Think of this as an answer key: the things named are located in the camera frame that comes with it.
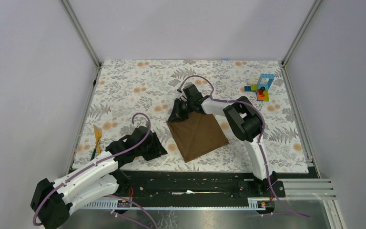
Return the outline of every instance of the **brown cloth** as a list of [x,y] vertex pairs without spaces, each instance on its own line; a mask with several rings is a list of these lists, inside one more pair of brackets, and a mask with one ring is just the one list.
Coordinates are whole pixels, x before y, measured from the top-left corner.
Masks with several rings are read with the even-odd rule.
[[228,139],[212,114],[191,112],[188,119],[167,124],[184,162],[228,144]]

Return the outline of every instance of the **wall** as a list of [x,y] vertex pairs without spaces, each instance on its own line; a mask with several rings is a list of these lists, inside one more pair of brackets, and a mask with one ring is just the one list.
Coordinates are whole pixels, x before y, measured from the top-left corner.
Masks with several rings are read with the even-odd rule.
[[366,1],[323,2],[288,72],[347,228],[366,228]]
[[0,0],[0,229],[35,228],[35,186],[64,175],[94,71],[59,1]]
[[104,59],[281,60],[314,0],[70,0]]

